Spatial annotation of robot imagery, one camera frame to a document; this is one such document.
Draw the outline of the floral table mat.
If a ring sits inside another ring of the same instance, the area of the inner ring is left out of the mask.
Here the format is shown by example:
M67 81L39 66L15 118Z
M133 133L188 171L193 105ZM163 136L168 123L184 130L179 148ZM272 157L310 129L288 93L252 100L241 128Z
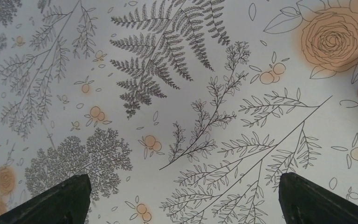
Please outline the floral table mat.
M0 0L0 215L74 176L87 224L358 204L358 0Z

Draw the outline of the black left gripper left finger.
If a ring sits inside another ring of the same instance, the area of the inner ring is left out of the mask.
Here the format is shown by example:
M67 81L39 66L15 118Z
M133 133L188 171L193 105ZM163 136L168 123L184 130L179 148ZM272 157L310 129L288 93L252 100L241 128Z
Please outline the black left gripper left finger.
M83 224L91 190L87 174L74 175L0 215L0 224Z

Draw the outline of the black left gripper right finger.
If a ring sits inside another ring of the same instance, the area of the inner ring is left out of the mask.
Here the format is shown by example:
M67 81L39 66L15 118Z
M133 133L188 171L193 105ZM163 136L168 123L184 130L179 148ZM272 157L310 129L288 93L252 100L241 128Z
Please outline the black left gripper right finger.
M280 177L279 203L287 224L358 224L358 205L293 172Z

